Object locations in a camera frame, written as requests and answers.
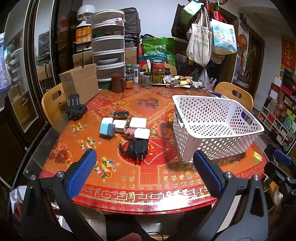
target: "jar label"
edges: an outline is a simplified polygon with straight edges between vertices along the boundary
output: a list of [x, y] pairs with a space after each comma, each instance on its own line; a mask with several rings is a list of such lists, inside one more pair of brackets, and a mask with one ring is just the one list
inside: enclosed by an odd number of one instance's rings
[[134, 69], [134, 81], [135, 83], [139, 83], [139, 77], [138, 77], [138, 69]]

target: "black toy car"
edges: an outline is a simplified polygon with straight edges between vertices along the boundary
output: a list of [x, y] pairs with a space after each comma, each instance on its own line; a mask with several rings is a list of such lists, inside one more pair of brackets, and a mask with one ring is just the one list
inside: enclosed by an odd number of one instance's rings
[[129, 112], [128, 112], [127, 110], [125, 110], [125, 111], [115, 111], [115, 112], [113, 113], [113, 115], [114, 115], [115, 117], [118, 117], [118, 116], [125, 116], [125, 117], [128, 117]]

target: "human hand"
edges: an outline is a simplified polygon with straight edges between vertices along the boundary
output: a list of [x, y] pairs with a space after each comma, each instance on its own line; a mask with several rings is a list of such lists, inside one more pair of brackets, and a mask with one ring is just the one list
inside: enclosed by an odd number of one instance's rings
[[131, 233], [117, 241], [142, 241], [142, 238], [139, 234]]

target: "white fan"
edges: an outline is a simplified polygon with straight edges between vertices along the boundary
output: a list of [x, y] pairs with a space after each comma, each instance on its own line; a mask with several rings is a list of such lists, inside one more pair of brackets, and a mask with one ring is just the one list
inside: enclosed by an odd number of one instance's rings
[[83, 5], [77, 12], [77, 20], [87, 21], [95, 11], [96, 9], [93, 5]]

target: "power adapter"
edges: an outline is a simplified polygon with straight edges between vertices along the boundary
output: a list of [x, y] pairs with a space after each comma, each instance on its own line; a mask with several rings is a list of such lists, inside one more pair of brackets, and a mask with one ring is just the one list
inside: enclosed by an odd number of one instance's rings
[[119, 150], [129, 158], [137, 158], [137, 160], [144, 160], [148, 155], [148, 140], [134, 140], [128, 141], [124, 145], [119, 144]]

